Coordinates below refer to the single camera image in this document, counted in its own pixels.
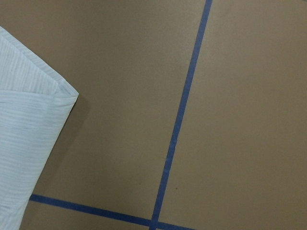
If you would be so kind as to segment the light blue button shirt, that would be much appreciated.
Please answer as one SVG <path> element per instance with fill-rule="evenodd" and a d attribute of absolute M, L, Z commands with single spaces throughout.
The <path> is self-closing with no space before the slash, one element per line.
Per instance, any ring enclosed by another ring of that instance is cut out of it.
<path fill-rule="evenodd" d="M 0 31 L 0 227 L 17 230 L 78 92 Z"/>

